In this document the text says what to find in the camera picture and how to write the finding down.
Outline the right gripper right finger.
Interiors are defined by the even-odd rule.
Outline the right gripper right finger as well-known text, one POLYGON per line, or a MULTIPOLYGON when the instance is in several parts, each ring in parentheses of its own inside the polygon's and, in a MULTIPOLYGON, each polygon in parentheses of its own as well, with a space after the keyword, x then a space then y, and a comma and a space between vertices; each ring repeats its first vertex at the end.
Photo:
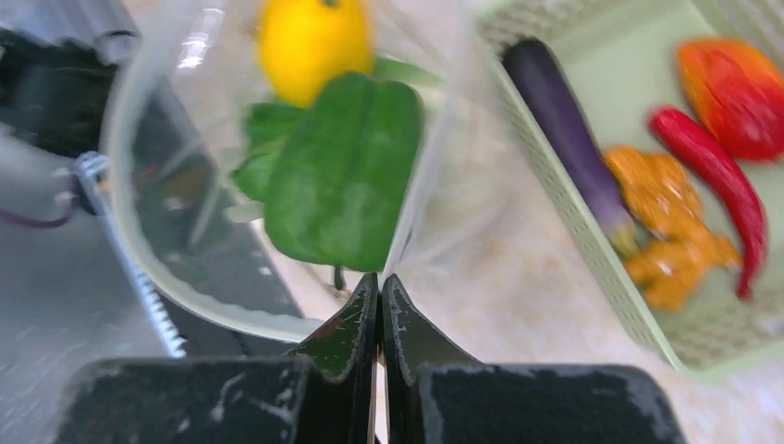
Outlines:
POLYGON ((398 277, 380 293, 392 443, 681 443, 662 388, 621 364, 484 364, 417 310, 398 277))

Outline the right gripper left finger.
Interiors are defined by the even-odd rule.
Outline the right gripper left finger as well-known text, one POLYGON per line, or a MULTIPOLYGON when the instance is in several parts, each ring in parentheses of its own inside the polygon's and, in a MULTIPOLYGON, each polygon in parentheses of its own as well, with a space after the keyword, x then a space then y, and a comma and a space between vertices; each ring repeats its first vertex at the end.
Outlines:
POLYGON ((280 356, 102 360, 62 398, 55 443, 373 443, 379 290, 280 356))

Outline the green toy bell pepper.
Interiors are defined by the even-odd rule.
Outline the green toy bell pepper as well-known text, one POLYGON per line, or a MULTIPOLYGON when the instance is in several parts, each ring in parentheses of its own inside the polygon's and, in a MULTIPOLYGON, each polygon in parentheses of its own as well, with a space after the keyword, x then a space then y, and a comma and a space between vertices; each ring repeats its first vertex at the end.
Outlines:
POLYGON ((331 80, 276 162, 264 228, 287 257, 379 272, 423 135, 423 103, 399 81, 331 80))

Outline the clear zip top bag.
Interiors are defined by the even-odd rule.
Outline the clear zip top bag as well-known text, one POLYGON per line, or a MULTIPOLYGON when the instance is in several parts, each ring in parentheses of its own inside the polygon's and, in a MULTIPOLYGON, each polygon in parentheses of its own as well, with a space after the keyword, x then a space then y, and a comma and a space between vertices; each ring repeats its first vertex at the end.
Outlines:
POLYGON ((164 1, 103 138, 116 233, 197 316, 303 340, 364 275, 467 294, 471 254, 511 202, 514 158, 461 1, 366 1, 370 73, 312 105, 259 63, 262 1, 164 1))

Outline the yellow toy lemon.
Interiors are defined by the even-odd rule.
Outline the yellow toy lemon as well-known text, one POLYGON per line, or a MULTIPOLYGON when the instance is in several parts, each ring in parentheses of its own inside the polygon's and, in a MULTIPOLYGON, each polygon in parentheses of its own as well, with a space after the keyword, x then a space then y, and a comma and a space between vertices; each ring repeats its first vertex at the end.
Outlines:
POLYGON ((276 95, 301 108, 331 79, 347 71, 368 74, 374 64, 373 24, 363 1, 269 1, 256 44, 276 95))

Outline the green toy cabbage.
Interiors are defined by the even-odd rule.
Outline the green toy cabbage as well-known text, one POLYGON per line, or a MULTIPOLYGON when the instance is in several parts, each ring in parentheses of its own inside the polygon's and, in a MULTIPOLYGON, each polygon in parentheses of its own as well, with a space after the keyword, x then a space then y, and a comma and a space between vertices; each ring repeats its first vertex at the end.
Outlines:
MULTIPOLYGON (((443 80, 416 65, 378 55, 372 76, 378 80, 395 80, 423 87, 435 87, 443 80)), ((243 120, 249 139, 242 162, 230 174, 233 184, 248 199, 263 202, 272 171, 288 136, 298 124, 301 108, 280 99, 251 107, 243 120)))

